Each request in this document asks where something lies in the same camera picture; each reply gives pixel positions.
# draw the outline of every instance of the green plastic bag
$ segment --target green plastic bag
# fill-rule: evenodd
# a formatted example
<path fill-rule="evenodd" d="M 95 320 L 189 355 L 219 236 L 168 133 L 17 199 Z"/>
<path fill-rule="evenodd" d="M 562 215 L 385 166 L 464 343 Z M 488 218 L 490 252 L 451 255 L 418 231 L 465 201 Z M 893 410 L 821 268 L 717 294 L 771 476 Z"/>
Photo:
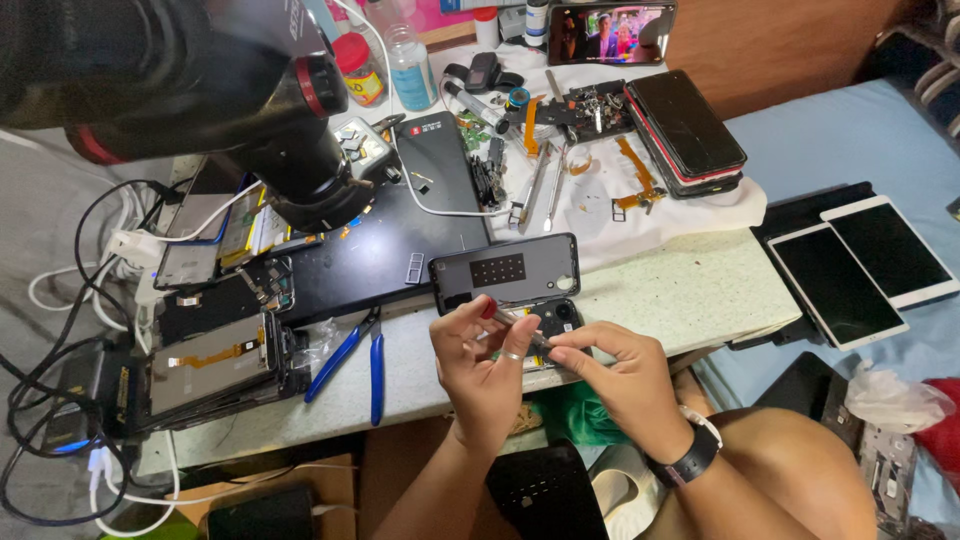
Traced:
<path fill-rule="evenodd" d="M 574 382 L 533 395 L 533 409 L 543 417 L 547 440 L 570 439 L 584 446 L 630 443 L 586 382 Z"/>

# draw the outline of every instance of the blue pliers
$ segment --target blue pliers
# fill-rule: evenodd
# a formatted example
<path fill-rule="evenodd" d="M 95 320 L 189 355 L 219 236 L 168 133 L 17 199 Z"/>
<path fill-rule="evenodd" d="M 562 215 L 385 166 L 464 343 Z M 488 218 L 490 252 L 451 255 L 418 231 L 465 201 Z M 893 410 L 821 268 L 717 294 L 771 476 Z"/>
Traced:
<path fill-rule="evenodd" d="M 370 422 L 374 426 L 380 424 L 383 418 L 383 334 L 380 333 L 380 308 L 374 307 L 367 313 L 360 324 L 353 327 L 353 331 L 347 336 L 347 339 L 340 344 L 340 347 L 333 353 L 333 356 L 326 361 L 324 367 L 320 368 L 320 373 L 310 383 L 310 388 L 303 395 L 303 401 L 310 403 L 317 397 L 317 394 L 333 378 L 333 372 L 337 371 L 350 356 L 350 353 L 356 349 L 357 344 L 363 339 L 363 336 L 369 332 L 371 334 L 372 344 L 370 346 L 370 376 L 371 376 L 371 407 Z"/>

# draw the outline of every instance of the silver ring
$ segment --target silver ring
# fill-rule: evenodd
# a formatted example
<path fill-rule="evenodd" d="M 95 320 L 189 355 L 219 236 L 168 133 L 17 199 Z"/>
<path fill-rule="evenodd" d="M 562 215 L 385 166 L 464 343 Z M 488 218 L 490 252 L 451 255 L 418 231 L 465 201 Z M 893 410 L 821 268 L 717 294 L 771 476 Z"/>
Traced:
<path fill-rule="evenodd" d="M 519 360 L 519 361 L 521 361 L 521 362 L 523 361 L 523 356 L 515 355 L 515 354 L 511 353 L 510 351 L 504 351 L 503 349 L 500 350 L 500 355 L 501 355 L 501 356 L 506 356 L 507 358 L 513 358 L 514 360 Z"/>

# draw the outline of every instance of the wristwatch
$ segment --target wristwatch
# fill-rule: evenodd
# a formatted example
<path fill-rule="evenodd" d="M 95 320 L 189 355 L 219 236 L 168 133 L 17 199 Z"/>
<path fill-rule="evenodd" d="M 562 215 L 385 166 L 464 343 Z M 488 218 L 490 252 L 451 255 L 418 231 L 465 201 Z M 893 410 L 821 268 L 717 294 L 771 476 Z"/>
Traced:
<path fill-rule="evenodd" d="M 664 465 L 649 455 L 644 455 L 647 467 L 667 488 L 687 485 L 702 475 L 723 448 L 720 431 L 710 423 L 710 420 L 683 405 L 680 406 L 680 412 L 693 427 L 693 444 L 690 445 L 690 450 L 676 463 L 670 465 Z"/>

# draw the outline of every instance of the camera lens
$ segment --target camera lens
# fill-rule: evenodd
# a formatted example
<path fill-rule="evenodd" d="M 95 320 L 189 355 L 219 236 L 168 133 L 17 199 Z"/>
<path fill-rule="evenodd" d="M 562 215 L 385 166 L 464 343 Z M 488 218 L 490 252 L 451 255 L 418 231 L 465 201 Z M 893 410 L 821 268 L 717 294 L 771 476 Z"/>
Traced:
<path fill-rule="evenodd" d="M 558 317 L 565 321 L 570 320 L 570 316 L 573 315 L 573 310 L 567 304 L 560 304 L 554 311 L 556 311 Z"/>

